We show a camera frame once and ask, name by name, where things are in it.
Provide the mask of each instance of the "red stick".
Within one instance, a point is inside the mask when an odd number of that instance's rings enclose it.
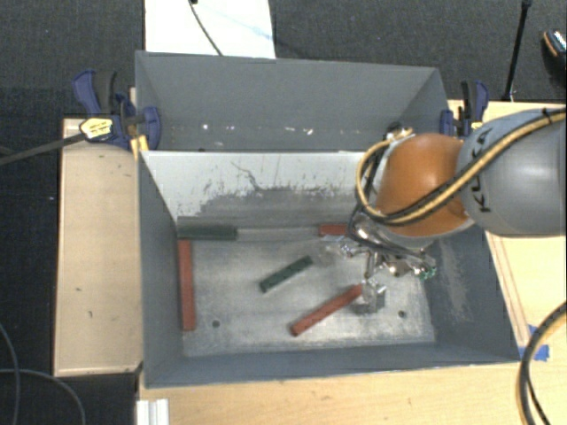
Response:
[[[344,236],[346,235],[346,224],[323,223],[319,226],[319,236]]]
[[[318,322],[324,320],[337,310],[340,310],[343,307],[346,307],[351,302],[353,302],[358,296],[362,294],[362,285],[354,285],[338,296],[335,296],[333,299],[327,301],[321,307],[319,307],[314,312],[310,313],[307,316],[304,316],[295,324],[290,327],[291,334],[293,336],[298,336],[317,324]]]
[[[195,315],[195,298],[193,290],[193,263],[191,260],[191,241],[177,241],[177,256],[179,260],[179,289],[181,291],[181,315],[183,330],[195,330],[197,317]]]

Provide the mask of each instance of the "green block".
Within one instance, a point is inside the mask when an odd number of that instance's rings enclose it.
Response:
[[[300,273],[311,265],[313,265],[313,260],[309,256],[294,261],[289,266],[285,267],[284,269],[280,269],[276,273],[273,273],[272,275],[261,281],[260,289],[262,293],[268,292],[275,286],[292,278],[295,274]]]

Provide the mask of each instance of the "scratch mark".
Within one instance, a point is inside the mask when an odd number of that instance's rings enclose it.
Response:
[[[262,187],[260,187],[260,185],[256,181],[255,176],[252,174],[252,172],[250,170],[246,170],[245,168],[242,168],[241,166],[237,166],[234,162],[230,162],[230,164],[232,164],[238,171],[243,172],[243,173],[246,174],[246,176],[248,176],[248,181],[252,184],[252,187],[254,187],[254,190],[256,190],[256,191],[264,190]]]
[[[280,162],[282,160],[281,156],[277,157],[277,164],[276,164],[276,174],[274,174],[274,186],[276,185],[277,176],[280,173]]]

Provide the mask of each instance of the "yellow cable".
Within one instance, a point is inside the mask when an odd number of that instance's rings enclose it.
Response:
[[[563,121],[565,119],[565,112],[554,113],[551,115],[545,115],[539,120],[534,121],[531,124],[527,124],[519,129],[512,131],[511,133],[502,137],[502,139],[497,142],[492,148],[488,149],[481,158],[479,158],[478,162],[463,176],[459,177],[454,184],[447,188],[447,190],[440,193],[438,196],[433,198],[431,201],[427,202],[421,208],[416,209],[415,211],[411,212],[408,215],[401,216],[396,219],[391,219],[386,223],[391,224],[403,224],[403,223],[410,223],[410,220],[418,219],[431,211],[435,208],[438,204],[443,202],[448,197],[451,197],[453,194],[459,191],[461,187],[463,187],[467,182],[472,180],[489,162],[491,162],[496,156],[498,156],[503,150],[508,148],[516,140],[529,135],[530,133],[541,129],[545,126],[549,126],[550,124],[557,123],[559,121]],[[368,160],[368,158],[374,153],[374,151],[382,148],[390,144],[392,141],[384,141],[377,143],[376,145],[372,146],[362,157],[361,162],[358,165],[356,171],[356,193],[358,198],[361,200],[362,205],[366,209],[366,211],[379,218],[387,219],[388,214],[384,214],[380,212],[378,209],[373,208],[370,206],[368,199],[364,196],[364,192],[361,185],[361,179],[365,172],[362,172],[363,165]]]
[[[366,163],[366,161],[374,155],[374,153],[376,153],[376,151],[391,145],[392,143],[401,140],[402,138],[408,137],[411,134],[413,134],[413,129],[412,128],[408,128],[408,129],[402,129],[399,133],[395,134],[392,138],[389,138],[387,140],[383,140],[382,142],[378,142],[374,145],[372,145],[362,156],[361,160],[358,163],[358,166],[356,167],[356,194],[358,195],[358,198],[361,200],[362,205],[368,209],[369,211],[372,210],[374,211],[377,217],[385,217],[384,214],[382,214],[381,212],[379,212],[378,210],[372,208],[369,204],[368,199],[366,198],[366,196],[364,195],[364,190],[362,187],[362,177],[364,176],[364,174],[367,172],[368,168],[365,170],[364,169],[364,164]]]

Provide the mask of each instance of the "yellow clamp tag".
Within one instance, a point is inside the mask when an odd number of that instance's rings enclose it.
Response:
[[[104,142],[113,136],[113,121],[109,118],[89,118],[79,126],[90,142]]]

